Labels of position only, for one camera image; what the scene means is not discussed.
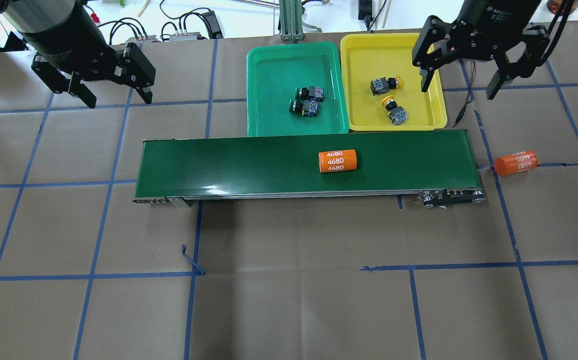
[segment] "orange cylinder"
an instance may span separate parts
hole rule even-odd
[[[530,150],[511,153],[495,159],[494,167],[501,176],[517,174],[538,167],[538,157]]]
[[[355,150],[332,150],[318,153],[321,173],[355,170],[358,157]]]

